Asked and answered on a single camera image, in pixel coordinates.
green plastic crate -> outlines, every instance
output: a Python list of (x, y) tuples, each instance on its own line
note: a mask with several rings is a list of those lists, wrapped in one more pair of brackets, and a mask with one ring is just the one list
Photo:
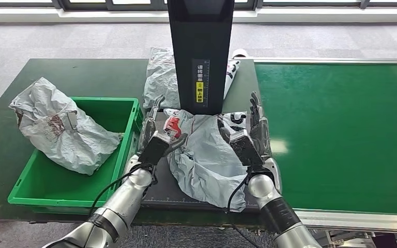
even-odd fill
[[(57, 165), (35, 150), (8, 196), (10, 204), (25, 205), (40, 213), (87, 214), (96, 196), (120, 177), (136, 152), (143, 115), (135, 98), (72, 97), (77, 106), (111, 132), (124, 133), (118, 148), (93, 175)], [(111, 187), (99, 199), (101, 207), (113, 194)]]

white plastic bag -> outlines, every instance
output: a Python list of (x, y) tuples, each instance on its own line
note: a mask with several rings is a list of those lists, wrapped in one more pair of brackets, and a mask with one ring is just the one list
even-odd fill
[[(226, 98), (239, 65), (239, 60), (230, 59), (227, 62), (223, 99)], [(151, 108), (154, 104), (154, 99), (160, 95), (165, 96), (165, 101), (161, 103), (161, 109), (180, 109), (173, 51), (165, 48), (151, 48), (147, 66), (147, 80), (144, 86), (143, 107), (145, 109)]]
[[(246, 114), (192, 115), (184, 110), (165, 109), (179, 127), (165, 128), (170, 136), (188, 133), (186, 143), (169, 155), (170, 170), (188, 196), (220, 208), (246, 176), (246, 168), (220, 135), (218, 119), (231, 133), (246, 127)], [(246, 207), (244, 186), (235, 194), (231, 211)]]
[(122, 136), (98, 125), (44, 78), (23, 90), (9, 107), (16, 112), (19, 130), (37, 149), (81, 174), (92, 175), (115, 151)]

table surface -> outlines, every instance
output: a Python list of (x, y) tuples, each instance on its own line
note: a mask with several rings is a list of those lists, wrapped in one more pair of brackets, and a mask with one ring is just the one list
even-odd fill
[[(46, 221), (82, 221), (83, 215), (38, 214), (23, 206), (10, 205), (7, 197), (18, 179), (34, 147), (17, 128), (10, 101), (33, 81), (45, 77), (68, 96), (134, 97), (143, 102), (146, 80), (146, 59), (31, 59), (0, 98), (0, 219)], [(250, 93), (258, 90), (253, 61), (243, 61), (228, 92), (223, 111), (249, 109)], [(190, 225), (221, 225), (229, 223), (227, 216), (218, 211), (179, 210), (173, 206), (157, 210), (142, 209), (136, 223), (183, 223)], [(256, 214), (238, 223), (257, 222)]]
[[(0, 98), (0, 219), (85, 219), (37, 214), (7, 203), (34, 149), (17, 129), (9, 102), (44, 76), (69, 96), (135, 97), (142, 103), (146, 65), (146, 59), (31, 59), (26, 64)], [(294, 208), (397, 214), (397, 65), (254, 65), (244, 60), (223, 111), (247, 110), (249, 92), (258, 90), (258, 82), (284, 196)], [(143, 208), (135, 223), (230, 223), (220, 211), (172, 208)], [(303, 216), (313, 213), (298, 215), (304, 222)], [(257, 226), (257, 213), (236, 214), (234, 222)]]

robotic hand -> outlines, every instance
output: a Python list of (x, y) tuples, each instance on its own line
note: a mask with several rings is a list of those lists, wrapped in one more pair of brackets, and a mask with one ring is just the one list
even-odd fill
[(271, 157), (268, 121), (256, 92), (251, 96), (250, 134), (246, 130), (232, 135), (223, 131), (225, 139), (247, 167), (249, 193), (256, 199), (267, 229), (278, 234), (279, 248), (321, 248), (281, 195), (281, 176)]
[(128, 161), (125, 174), (118, 180), (122, 185), (89, 219), (63, 238), (43, 248), (112, 248), (118, 238), (130, 228), (147, 189), (157, 183), (155, 176), (159, 160), (180, 147), (187, 135), (182, 134), (170, 143), (170, 137), (156, 131), (156, 114), (163, 96), (156, 99), (149, 116), (144, 120), (138, 152)]

white package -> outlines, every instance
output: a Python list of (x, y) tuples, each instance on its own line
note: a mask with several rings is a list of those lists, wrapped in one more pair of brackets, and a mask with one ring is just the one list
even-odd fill
[[(184, 110), (165, 109), (164, 112), (178, 117), (181, 132), (188, 133), (186, 143), (168, 157), (180, 189), (196, 200), (226, 208), (231, 193), (245, 178), (247, 168), (221, 137), (217, 120), (234, 133), (233, 129), (246, 127), (246, 113), (210, 116), (192, 115)], [(232, 122), (231, 115), (239, 121)], [(246, 207), (243, 190), (244, 185), (232, 199), (231, 211), (241, 212)]]
[[(235, 74), (239, 68), (240, 61), (230, 59), (227, 62), (226, 80), (224, 84), (224, 96), (226, 98)], [(144, 86), (144, 104), (146, 109), (151, 108), (154, 99), (164, 95), (165, 100), (161, 103), (161, 109), (180, 109), (179, 89), (177, 88), (176, 65), (171, 49), (151, 48), (150, 59), (147, 66), (147, 80)]]
[(22, 134), (66, 169), (92, 175), (113, 153), (122, 134), (109, 132), (45, 78), (10, 103)]

